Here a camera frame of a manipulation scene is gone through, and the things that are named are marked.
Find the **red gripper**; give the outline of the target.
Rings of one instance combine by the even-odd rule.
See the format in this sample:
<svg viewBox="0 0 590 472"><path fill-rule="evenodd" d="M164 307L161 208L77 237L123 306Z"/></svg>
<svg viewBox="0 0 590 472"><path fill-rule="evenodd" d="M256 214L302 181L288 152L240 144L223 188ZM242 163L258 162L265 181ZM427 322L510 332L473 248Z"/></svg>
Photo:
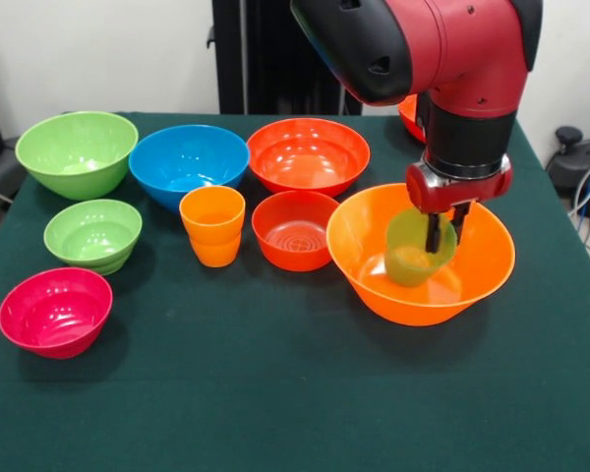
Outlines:
<svg viewBox="0 0 590 472"><path fill-rule="evenodd" d="M441 216L454 207L451 225L456 233L456 244L461 243L463 226L472 203L491 200L504 195L512 180L512 166L507 155L498 171L487 178L458 180L435 172L426 162L411 164L406 172L406 187L414 207L427 213L425 250L436 254L441 243Z"/></svg>

